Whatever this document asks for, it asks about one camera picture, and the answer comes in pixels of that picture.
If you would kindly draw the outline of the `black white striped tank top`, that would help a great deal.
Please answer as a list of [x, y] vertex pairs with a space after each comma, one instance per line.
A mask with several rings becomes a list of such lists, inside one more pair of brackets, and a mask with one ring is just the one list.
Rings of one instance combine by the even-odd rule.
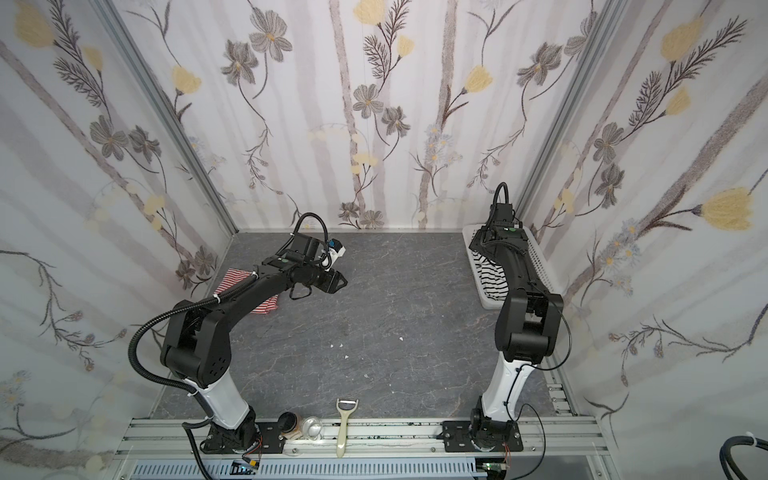
[[502, 304], [508, 292], [503, 269], [474, 251], [469, 252], [469, 258], [481, 301]]

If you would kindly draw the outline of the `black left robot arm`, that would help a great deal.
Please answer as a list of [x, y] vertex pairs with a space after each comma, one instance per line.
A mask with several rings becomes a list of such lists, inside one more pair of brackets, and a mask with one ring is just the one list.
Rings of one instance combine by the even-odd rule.
[[199, 446], [206, 454], [245, 453], [258, 447], [261, 432], [254, 409], [243, 399], [230, 372], [230, 334], [256, 307], [302, 285], [334, 294], [348, 281], [332, 267], [315, 261], [272, 256], [264, 273], [253, 272], [233, 287], [211, 296], [209, 306], [185, 308], [171, 315], [160, 362], [179, 379], [204, 409], [209, 432]]

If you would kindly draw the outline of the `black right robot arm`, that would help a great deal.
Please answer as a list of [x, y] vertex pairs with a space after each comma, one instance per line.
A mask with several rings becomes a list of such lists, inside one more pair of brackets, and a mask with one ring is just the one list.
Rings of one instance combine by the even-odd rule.
[[507, 293], [494, 330], [499, 360], [472, 410], [469, 436], [479, 451], [519, 451], [516, 407], [530, 374], [554, 352], [562, 297], [541, 279], [522, 228], [482, 226], [470, 250], [501, 269]]

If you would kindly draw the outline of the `red white striped tank top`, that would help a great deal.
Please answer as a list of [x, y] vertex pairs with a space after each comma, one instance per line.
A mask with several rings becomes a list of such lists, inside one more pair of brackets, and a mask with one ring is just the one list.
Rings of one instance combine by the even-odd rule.
[[[256, 275], [253, 271], [229, 268], [213, 294], [222, 296], [226, 291], [236, 290], [242, 298], [248, 298], [253, 294], [252, 288], [255, 285]], [[250, 314], [267, 315], [278, 309], [278, 294], [265, 298], [259, 305], [256, 305]]]

